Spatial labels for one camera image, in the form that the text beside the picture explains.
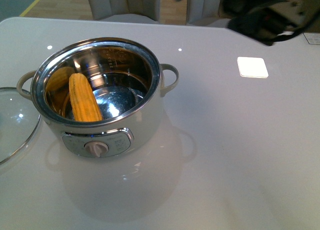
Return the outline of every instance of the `glass lid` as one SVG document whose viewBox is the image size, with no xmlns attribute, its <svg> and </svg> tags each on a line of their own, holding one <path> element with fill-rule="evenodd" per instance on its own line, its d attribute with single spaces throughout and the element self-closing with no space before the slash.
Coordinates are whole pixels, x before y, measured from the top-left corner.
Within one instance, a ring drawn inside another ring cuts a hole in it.
<svg viewBox="0 0 320 230">
<path fill-rule="evenodd" d="M 15 87 L 0 87 L 0 165 L 24 149 L 39 121 L 32 101 L 22 97 Z"/>
</svg>

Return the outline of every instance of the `yellow stripe on floor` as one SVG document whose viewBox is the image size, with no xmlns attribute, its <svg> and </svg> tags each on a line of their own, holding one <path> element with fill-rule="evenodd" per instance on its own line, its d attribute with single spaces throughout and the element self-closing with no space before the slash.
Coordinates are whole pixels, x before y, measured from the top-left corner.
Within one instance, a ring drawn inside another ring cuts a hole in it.
<svg viewBox="0 0 320 230">
<path fill-rule="evenodd" d="M 26 10 L 24 10 L 19 17 L 24 17 L 40 0 L 34 0 L 33 3 L 30 4 L 30 6 L 28 6 L 26 8 Z"/>
</svg>

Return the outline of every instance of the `white pot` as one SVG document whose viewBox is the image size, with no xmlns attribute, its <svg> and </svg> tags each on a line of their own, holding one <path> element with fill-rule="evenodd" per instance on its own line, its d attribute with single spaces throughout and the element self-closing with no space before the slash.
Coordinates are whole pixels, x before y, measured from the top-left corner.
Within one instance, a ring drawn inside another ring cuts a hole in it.
<svg viewBox="0 0 320 230">
<path fill-rule="evenodd" d="M 69 81 L 55 84 L 54 90 L 49 87 L 54 75 L 59 74 L 64 81 L 63 74 L 70 68 L 87 76 L 103 120 L 73 120 Z M 169 86 L 165 86 L 163 70 L 176 76 Z M 22 87 L 30 78 L 33 79 L 28 94 Z M 175 67 L 159 64 L 154 54 L 139 43 L 122 38 L 94 38 L 54 53 L 37 71 L 22 76 L 17 90 L 32 100 L 70 151 L 96 158 L 129 152 L 148 141 L 160 125 L 163 97 L 176 87 L 178 79 Z"/>
</svg>

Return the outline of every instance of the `white label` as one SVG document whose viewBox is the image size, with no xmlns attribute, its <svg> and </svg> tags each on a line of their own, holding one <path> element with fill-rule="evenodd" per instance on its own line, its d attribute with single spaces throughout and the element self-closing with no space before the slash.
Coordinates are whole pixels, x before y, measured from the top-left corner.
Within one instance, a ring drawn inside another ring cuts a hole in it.
<svg viewBox="0 0 320 230">
<path fill-rule="evenodd" d="M 305 32 L 303 35 L 309 44 L 320 45 L 320 33 Z"/>
</svg>

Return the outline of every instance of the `white table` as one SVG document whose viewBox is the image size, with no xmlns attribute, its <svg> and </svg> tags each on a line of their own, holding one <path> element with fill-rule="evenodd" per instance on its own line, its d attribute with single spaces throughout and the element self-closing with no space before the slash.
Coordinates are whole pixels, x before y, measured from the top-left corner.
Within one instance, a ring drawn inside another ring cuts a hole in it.
<svg viewBox="0 0 320 230">
<path fill-rule="evenodd" d="M 267 47 L 220 28 L 10 18 L 0 23 L 0 87 L 95 37 L 139 42 L 179 70 L 161 125 L 131 154 L 88 159 L 42 123 L 0 171 L 1 229 L 319 229 L 319 45 L 303 35 Z M 268 78 L 241 77 L 238 57 L 263 58 Z"/>
</svg>

